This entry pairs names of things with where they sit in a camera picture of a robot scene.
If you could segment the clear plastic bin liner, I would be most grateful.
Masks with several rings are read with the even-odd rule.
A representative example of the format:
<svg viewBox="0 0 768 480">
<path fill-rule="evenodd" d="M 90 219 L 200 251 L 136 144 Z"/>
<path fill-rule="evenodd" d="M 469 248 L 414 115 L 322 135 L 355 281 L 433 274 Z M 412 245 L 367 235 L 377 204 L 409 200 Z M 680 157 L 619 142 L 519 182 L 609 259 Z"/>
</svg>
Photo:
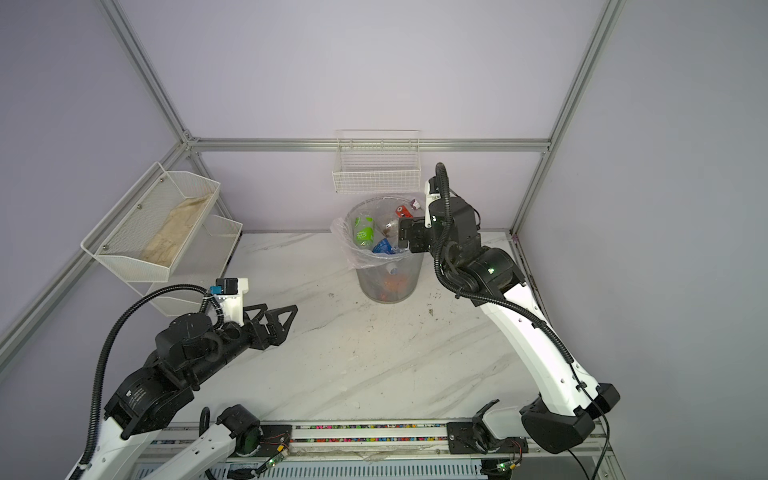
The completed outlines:
<svg viewBox="0 0 768 480">
<path fill-rule="evenodd" d="M 368 269 L 384 266 L 403 260 L 411 260 L 416 254 L 408 250 L 400 250 L 397 247 L 397 236 L 387 237 L 382 233 L 384 221 L 393 214 L 396 207 L 405 204 L 414 211 L 416 217 L 424 217 L 424 202 L 419 203 L 417 198 L 403 195 L 383 195 L 366 199 L 354 206 L 346 215 L 336 218 L 331 224 L 331 233 L 350 265 L 354 269 Z M 372 248 L 365 249 L 356 246 L 353 240 L 355 218 L 359 215 L 371 216 L 375 222 L 374 246 L 383 238 L 387 238 L 398 253 L 395 255 L 374 254 Z"/>
</svg>

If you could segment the red cap small bottle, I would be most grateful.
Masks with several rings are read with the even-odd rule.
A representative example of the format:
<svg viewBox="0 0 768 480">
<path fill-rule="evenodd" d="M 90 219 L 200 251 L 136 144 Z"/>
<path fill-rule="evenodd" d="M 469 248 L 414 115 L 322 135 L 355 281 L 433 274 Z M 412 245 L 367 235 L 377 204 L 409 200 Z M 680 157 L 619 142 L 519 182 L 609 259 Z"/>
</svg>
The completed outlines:
<svg viewBox="0 0 768 480">
<path fill-rule="evenodd" d="M 390 215 L 383 224 L 382 233 L 387 237 L 396 237 L 400 229 L 400 222 L 405 220 L 415 219 L 416 215 L 414 211 L 405 204 L 401 204 L 395 208 L 393 214 Z"/>
</svg>

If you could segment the white lower mesh shelf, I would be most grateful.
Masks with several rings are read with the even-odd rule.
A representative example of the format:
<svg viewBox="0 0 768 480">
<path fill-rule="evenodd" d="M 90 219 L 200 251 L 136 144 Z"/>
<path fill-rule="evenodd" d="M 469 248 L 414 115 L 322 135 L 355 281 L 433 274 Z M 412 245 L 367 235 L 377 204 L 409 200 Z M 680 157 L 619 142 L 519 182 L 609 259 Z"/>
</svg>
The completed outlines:
<svg viewBox="0 0 768 480">
<path fill-rule="evenodd" d="M 242 234 L 242 224 L 210 214 L 190 241 L 167 282 L 153 283 L 152 292 L 167 285 L 195 284 L 208 288 L 225 273 Z M 202 295 L 192 291 L 174 291 L 152 300 L 150 304 L 167 317 L 197 311 Z"/>
</svg>

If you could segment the green label clear bottle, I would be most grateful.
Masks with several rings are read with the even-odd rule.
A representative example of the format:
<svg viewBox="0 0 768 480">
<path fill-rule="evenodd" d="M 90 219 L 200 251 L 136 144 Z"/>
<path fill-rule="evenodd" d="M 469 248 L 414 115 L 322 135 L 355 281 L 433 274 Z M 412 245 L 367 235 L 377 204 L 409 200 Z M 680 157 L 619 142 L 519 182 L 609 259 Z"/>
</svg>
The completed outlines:
<svg viewBox="0 0 768 480">
<path fill-rule="evenodd" d="M 355 218 L 353 240 L 357 247 L 369 249 L 374 246 L 375 222 L 371 216 L 359 215 Z"/>
</svg>

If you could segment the grey mesh waste bin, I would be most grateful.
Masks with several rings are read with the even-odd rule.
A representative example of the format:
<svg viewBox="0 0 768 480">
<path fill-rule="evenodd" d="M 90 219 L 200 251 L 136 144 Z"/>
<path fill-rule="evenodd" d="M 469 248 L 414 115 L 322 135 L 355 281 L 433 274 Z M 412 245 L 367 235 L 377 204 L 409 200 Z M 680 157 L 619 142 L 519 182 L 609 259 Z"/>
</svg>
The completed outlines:
<svg viewBox="0 0 768 480">
<path fill-rule="evenodd" d="M 332 222 L 331 231 L 371 300 L 399 303 L 415 291 L 424 255 L 399 247 L 398 234 L 399 221 L 418 213 L 414 198 L 384 195 L 359 203 Z"/>
</svg>

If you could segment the white mesh shelf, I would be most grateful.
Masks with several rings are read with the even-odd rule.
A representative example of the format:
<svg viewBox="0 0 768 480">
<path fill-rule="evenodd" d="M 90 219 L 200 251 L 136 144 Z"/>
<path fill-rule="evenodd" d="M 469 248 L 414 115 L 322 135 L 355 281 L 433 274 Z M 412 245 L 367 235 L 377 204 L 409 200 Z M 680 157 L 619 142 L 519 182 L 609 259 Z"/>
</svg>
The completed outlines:
<svg viewBox="0 0 768 480">
<path fill-rule="evenodd" d="M 220 183 L 189 172 L 167 170 L 160 163 L 139 181 L 139 190 L 126 194 L 127 204 L 116 206 L 81 241 L 81 249 L 126 283 L 166 282 L 177 267 L 191 239 L 218 200 Z M 187 198 L 211 195 L 197 222 L 170 267 L 140 259 L 142 251 L 160 230 L 170 211 Z"/>
<path fill-rule="evenodd" d="M 208 288 L 225 273 L 242 234 L 242 224 L 210 214 L 190 241 L 167 282 L 153 283 L 152 292 L 167 285 L 195 284 Z M 152 300 L 150 304 L 167 317 L 197 311 L 202 295 L 192 291 L 174 291 Z"/>
</svg>

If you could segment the white upper mesh shelf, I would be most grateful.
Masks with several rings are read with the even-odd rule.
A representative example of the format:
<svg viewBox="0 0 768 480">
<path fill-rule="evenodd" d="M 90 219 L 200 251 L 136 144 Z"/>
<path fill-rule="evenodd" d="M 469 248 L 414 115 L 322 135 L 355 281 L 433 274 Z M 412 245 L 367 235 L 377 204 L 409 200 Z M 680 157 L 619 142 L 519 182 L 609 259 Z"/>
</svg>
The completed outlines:
<svg viewBox="0 0 768 480">
<path fill-rule="evenodd" d="M 127 204 L 116 206 L 81 241 L 81 249 L 126 283 L 166 282 L 177 267 L 191 239 L 218 200 L 220 183 L 189 172 L 167 170 L 160 163 L 139 181 L 139 190 L 126 194 Z M 187 198 L 211 195 L 197 222 L 170 267 L 140 259 L 142 251 L 160 230 L 170 211 Z"/>
</svg>

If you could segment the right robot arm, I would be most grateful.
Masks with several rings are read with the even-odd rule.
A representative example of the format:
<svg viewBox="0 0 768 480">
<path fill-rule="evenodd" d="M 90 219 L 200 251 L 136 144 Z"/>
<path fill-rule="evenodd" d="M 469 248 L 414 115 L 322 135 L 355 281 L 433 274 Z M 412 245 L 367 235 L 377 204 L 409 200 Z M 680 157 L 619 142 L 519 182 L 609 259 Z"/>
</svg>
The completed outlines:
<svg viewBox="0 0 768 480">
<path fill-rule="evenodd" d="M 607 421 L 618 390 L 587 372 L 543 314 L 515 301 L 526 283 L 521 268 L 483 244 L 476 209 L 452 190 L 444 164 L 426 182 L 425 199 L 423 216 L 400 219 L 399 246 L 429 253 L 437 281 L 480 308 L 523 361 L 538 389 L 520 410 L 528 436 L 552 454 L 582 444 Z"/>
</svg>

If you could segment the beige cloth in shelf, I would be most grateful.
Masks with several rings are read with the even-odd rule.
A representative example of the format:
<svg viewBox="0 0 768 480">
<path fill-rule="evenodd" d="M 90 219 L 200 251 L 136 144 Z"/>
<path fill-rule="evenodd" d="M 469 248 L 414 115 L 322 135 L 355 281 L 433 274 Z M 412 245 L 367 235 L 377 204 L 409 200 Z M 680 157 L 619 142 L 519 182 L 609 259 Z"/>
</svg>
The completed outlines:
<svg viewBox="0 0 768 480">
<path fill-rule="evenodd" d="M 211 195 L 187 198 L 174 207 L 142 251 L 142 261 L 170 267 Z"/>
</svg>

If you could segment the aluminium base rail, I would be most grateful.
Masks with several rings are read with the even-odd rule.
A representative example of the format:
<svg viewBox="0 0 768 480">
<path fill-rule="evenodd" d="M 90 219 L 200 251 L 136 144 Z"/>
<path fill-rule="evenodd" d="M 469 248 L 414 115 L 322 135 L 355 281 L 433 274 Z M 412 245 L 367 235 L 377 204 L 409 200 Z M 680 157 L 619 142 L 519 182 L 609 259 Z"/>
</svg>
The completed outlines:
<svg viewBox="0 0 768 480">
<path fill-rule="evenodd" d="M 510 437 L 496 450 L 471 446 L 471 421 L 266 422 L 266 445 L 252 456 L 231 454 L 210 470 L 224 479 L 256 469 L 281 448 L 285 459 L 266 479 L 400 478 L 474 479 L 484 468 L 515 461 L 551 460 L 553 454 L 527 436 Z"/>
</svg>

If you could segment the orange label yellow-cap bottle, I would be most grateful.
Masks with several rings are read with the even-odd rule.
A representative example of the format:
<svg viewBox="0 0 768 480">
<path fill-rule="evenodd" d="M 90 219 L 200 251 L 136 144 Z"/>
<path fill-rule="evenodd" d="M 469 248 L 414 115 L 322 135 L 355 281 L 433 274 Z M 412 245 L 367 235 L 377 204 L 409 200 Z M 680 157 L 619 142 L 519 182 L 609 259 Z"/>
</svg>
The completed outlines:
<svg viewBox="0 0 768 480">
<path fill-rule="evenodd" d="M 411 278 L 404 273 L 386 273 L 379 290 L 378 299 L 384 303 L 397 303 L 411 295 Z"/>
</svg>

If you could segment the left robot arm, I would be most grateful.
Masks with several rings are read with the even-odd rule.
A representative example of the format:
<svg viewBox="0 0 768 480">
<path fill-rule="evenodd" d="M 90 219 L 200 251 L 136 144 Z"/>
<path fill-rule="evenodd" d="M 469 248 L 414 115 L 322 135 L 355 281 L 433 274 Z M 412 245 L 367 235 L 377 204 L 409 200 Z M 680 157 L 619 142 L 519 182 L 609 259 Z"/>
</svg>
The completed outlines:
<svg viewBox="0 0 768 480">
<path fill-rule="evenodd" d="M 205 381 L 249 349 L 264 351 L 285 342 L 298 306 L 246 306 L 240 310 L 240 321 L 228 321 L 216 295 L 231 283 L 220 279 L 212 289 L 194 284 L 165 286 L 140 298 L 118 318 L 97 361 L 86 444 L 69 478 L 126 478 L 134 462 L 193 401 Z M 175 318 L 162 330 L 145 364 L 128 375 L 105 400 L 107 362 L 122 327 L 142 306 L 177 291 L 201 295 L 199 309 Z M 211 467 L 233 454 L 261 454 L 267 459 L 258 467 L 236 469 L 228 475 L 231 479 L 258 478 L 289 454 L 289 431 L 277 427 L 264 430 L 260 420 L 241 404 L 226 408 L 216 419 L 203 410 L 198 427 L 198 438 L 155 470 L 156 477 L 211 478 Z"/>
</svg>

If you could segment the blue label bottle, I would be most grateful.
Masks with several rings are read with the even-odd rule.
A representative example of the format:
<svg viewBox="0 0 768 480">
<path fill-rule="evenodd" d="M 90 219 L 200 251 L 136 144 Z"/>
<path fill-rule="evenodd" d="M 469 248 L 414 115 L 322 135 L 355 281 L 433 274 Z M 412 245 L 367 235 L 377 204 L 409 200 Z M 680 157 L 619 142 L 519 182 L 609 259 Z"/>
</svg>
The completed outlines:
<svg viewBox="0 0 768 480">
<path fill-rule="evenodd" d="M 373 247 L 372 252 L 381 255 L 395 255 L 398 250 L 391 245 L 387 238 L 383 238 Z"/>
</svg>

